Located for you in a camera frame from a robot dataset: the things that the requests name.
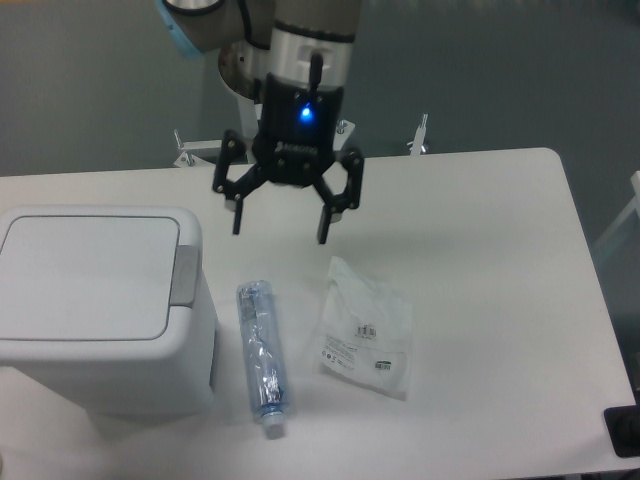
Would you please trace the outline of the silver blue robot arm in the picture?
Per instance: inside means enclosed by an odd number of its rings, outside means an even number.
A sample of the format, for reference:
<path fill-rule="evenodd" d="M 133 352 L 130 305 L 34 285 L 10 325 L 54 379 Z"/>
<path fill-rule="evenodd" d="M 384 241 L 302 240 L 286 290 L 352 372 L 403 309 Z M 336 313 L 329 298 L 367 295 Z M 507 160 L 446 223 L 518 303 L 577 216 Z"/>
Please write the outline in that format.
<path fill-rule="evenodd" d="M 340 120 L 359 1 L 159 1 L 156 8 L 187 55 L 219 53 L 219 72 L 236 94 L 260 105 L 257 131 L 225 131 L 212 189 L 240 231 L 245 199 L 270 182 L 313 187 L 322 199 L 317 240 L 360 204 L 365 160 L 340 151 Z"/>

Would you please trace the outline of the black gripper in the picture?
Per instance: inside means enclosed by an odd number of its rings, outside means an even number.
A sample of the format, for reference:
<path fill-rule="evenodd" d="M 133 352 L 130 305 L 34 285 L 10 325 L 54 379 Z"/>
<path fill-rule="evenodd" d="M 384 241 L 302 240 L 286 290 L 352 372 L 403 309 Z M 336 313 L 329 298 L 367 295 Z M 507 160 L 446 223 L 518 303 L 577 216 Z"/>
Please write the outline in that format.
<path fill-rule="evenodd" d="M 234 213 L 232 233 L 238 235 L 244 199 L 266 181 L 305 188 L 313 185 L 323 201 L 317 241 L 325 244 L 333 217 L 360 205 L 364 156 L 352 147 L 334 152 L 336 125 L 344 89 L 311 90 L 266 77 L 259 131 L 251 153 L 256 162 L 238 180 L 228 178 L 233 160 L 245 154 L 247 144 L 234 130 L 226 130 L 216 163 L 212 190 L 223 194 Z M 334 194 L 323 174 L 339 163 L 347 173 L 344 190 Z"/>

